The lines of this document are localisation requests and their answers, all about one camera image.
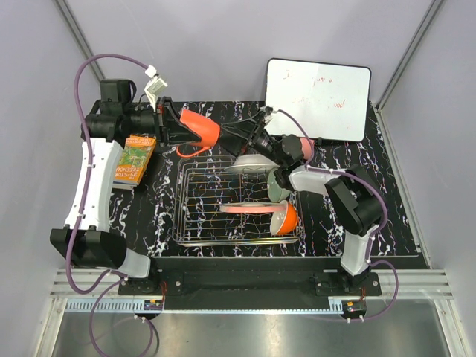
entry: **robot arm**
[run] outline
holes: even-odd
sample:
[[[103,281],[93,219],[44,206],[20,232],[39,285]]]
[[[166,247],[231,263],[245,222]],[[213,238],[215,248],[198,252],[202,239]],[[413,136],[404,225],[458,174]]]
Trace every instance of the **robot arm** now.
[[[74,244],[73,264],[113,268],[130,277],[148,276],[150,258],[131,251],[123,237],[109,233],[108,209],[115,168],[126,138],[131,134],[150,134],[157,138],[160,146],[186,143],[198,147],[220,145],[234,156],[245,154],[252,148],[276,162],[280,165],[276,179],[281,187],[330,197],[346,230],[341,258],[345,274],[355,277],[368,270],[366,247],[371,231],[382,216],[379,203],[362,185],[348,178],[304,167],[298,137],[276,138],[265,130],[272,108],[262,108],[249,119],[219,126],[209,118],[185,109],[180,115],[169,97],[154,99],[152,105],[133,103],[131,89],[134,92],[134,88],[129,80],[102,81],[101,99],[86,116],[94,159],[86,209]],[[64,257],[83,193],[87,157],[86,144],[83,144],[83,164],[73,207],[65,227],[51,232],[51,243]],[[350,172],[372,182],[362,168],[353,167]]]

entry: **orange book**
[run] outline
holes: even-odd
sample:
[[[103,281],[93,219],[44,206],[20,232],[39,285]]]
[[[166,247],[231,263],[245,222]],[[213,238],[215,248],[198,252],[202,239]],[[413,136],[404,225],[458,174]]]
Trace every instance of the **orange book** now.
[[[126,140],[126,146],[120,157],[115,184],[137,186],[147,168],[150,157],[154,151],[156,140],[143,136],[131,136]]]

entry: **black marble table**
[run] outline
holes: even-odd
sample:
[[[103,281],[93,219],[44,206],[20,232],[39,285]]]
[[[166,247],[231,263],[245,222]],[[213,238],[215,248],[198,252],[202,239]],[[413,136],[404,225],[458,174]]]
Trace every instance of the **black marble table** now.
[[[177,103],[218,123],[253,115],[262,102]],[[224,155],[220,148],[200,155]],[[126,238],[129,248],[151,257],[325,257],[339,256],[344,248],[344,230],[336,224],[329,199],[313,193],[300,194],[305,237],[288,245],[232,245],[185,248],[173,240],[174,206],[179,157],[173,148],[156,148],[139,187],[115,190],[111,195],[109,220],[112,232]],[[317,148],[313,166],[343,169],[360,164],[375,176],[386,198],[388,224],[378,235],[373,255],[414,256],[417,250],[402,198],[385,151],[379,124],[369,106],[365,138],[361,143],[326,142]]]

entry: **metal dish rack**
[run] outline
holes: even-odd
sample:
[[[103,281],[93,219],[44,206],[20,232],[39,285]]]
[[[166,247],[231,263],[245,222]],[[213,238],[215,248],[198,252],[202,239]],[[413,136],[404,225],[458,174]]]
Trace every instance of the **metal dish rack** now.
[[[259,245],[292,243],[304,236],[299,193],[288,201],[299,216],[293,232],[272,237],[272,213],[232,214],[219,212],[232,202],[269,202],[268,173],[230,173],[234,163],[227,155],[183,158],[178,164],[174,239],[187,247],[205,245]]]

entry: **gray wall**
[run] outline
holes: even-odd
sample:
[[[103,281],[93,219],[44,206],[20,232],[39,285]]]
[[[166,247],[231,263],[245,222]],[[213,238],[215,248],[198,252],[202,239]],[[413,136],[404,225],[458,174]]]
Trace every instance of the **gray wall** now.
[[[447,271],[476,352],[476,2],[447,1],[384,116],[432,265]]]
[[[369,66],[378,100],[431,1],[68,2],[93,52],[155,65],[174,100],[264,99],[271,57]],[[145,84],[130,64],[109,61],[103,69]]]
[[[80,171],[72,83],[81,56],[52,1],[1,1],[0,37],[0,355],[32,356],[64,266],[49,231],[62,227]],[[90,73],[82,88],[90,106]]]

